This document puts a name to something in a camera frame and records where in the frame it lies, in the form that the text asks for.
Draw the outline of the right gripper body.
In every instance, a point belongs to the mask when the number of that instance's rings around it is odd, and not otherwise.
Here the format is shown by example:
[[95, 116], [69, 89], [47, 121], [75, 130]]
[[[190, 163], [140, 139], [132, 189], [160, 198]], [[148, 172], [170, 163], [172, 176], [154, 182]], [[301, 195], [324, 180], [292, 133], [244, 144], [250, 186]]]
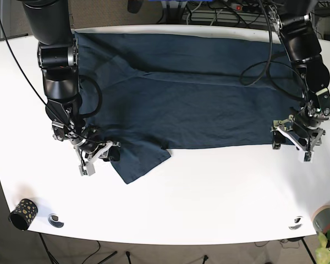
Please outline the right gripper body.
[[79, 171], [82, 176], [91, 176], [95, 173], [94, 163], [101, 159], [111, 147], [120, 148], [120, 142], [102, 138], [99, 128], [86, 128], [81, 136], [74, 136], [71, 143], [80, 161]]

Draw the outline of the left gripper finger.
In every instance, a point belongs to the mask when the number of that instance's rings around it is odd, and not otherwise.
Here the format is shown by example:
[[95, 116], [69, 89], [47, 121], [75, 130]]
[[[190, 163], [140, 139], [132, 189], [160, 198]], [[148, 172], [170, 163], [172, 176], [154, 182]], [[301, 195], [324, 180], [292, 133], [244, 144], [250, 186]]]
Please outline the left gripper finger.
[[279, 131], [272, 131], [272, 148], [279, 150], [282, 144], [286, 143], [285, 136]]

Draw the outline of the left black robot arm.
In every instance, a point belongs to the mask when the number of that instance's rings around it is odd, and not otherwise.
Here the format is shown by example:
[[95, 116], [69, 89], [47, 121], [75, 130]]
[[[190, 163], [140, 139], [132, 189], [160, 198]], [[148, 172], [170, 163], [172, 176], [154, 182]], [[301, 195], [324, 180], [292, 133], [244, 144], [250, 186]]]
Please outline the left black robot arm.
[[302, 162], [312, 161], [314, 147], [322, 144], [326, 133], [320, 125], [330, 120], [330, 73], [310, 15], [316, 4], [317, 1], [261, 4], [268, 31], [278, 35], [291, 63], [289, 68], [301, 85], [301, 96], [294, 96], [271, 82], [276, 90], [300, 104], [299, 110], [291, 109], [287, 119], [273, 121], [272, 147], [278, 150], [289, 140], [299, 150]]

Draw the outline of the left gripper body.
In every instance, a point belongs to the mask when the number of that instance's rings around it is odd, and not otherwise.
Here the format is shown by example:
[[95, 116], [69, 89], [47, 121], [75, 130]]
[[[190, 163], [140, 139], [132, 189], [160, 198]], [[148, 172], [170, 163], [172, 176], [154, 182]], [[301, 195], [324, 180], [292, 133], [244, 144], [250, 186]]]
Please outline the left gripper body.
[[272, 131], [281, 132], [285, 138], [286, 143], [289, 140], [299, 151], [299, 160], [301, 162], [311, 163], [314, 159], [314, 148], [322, 144], [322, 137], [326, 131], [319, 127], [306, 126], [308, 121], [303, 116], [303, 108], [296, 111], [292, 108], [293, 114], [290, 114], [287, 119], [274, 120], [271, 126]]

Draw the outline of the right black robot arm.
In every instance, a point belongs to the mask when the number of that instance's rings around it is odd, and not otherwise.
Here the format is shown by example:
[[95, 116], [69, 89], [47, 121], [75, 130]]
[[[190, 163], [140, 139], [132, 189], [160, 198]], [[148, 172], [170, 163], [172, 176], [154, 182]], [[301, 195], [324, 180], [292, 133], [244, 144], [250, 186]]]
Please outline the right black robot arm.
[[[23, 1], [22, 5], [38, 40], [37, 61], [42, 72], [42, 101], [52, 122], [53, 138], [69, 141], [79, 159], [82, 176], [95, 173], [95, 162], [114, 160], [117, 141], [100, 137], [97, 126], [87, 126], [85, 120], [95, 116], [102, 107], [100, 86], [91, 77], [79, 74], [78, 41], [70, 27], [67, 1]], [[86, 80], [96, 89], [98, 103], [90, 113], [80, 113], [82, 98], [80, 82]]]

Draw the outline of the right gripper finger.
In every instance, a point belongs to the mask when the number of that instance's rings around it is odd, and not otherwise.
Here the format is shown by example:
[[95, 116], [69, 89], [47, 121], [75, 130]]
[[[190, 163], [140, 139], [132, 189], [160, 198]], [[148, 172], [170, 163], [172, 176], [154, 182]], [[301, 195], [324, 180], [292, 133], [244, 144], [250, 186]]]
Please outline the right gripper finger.
[[118, 162], [120, 160], [120, 152], [118, 147], [111, 147], [103, 154], [105, 162]]

